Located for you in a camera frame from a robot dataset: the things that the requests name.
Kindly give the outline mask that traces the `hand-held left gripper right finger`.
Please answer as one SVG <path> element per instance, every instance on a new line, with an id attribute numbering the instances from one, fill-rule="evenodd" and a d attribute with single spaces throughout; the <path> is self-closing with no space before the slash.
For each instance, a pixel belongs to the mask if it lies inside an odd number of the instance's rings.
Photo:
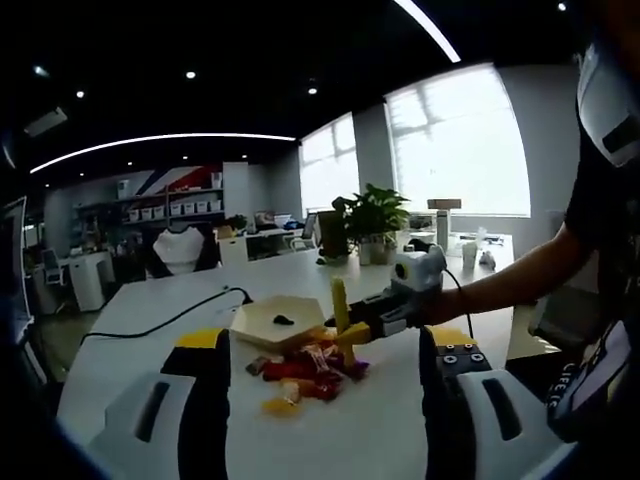
<path id="1" fill-rule="evenodd" d="M 477 345 L 440 344 L 423 327 L 419 378 L 427 436 L 427 479 L 541 479 L 559 437 L 544 405 Z"/>

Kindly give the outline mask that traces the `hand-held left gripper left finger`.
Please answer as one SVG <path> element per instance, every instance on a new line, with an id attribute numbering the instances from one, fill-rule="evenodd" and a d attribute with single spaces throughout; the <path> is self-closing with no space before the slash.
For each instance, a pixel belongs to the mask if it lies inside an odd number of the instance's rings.
<path id="1" fill-rule="evenodd" d="M 113 479 L 226 479 L 230 384 L 229 331 L 187 334 L 105 409 L 89 452 Z"/>

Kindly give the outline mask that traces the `person's right hand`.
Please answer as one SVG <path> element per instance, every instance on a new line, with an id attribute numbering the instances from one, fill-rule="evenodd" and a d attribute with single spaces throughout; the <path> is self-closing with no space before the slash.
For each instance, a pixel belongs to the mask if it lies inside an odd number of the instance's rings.
<path id="1" fill-rule="evenodd" d="M 431 290 L 417 296 L 416 318 L 421 325 L 441 325 L 465 314 L 460 289 Z"/>

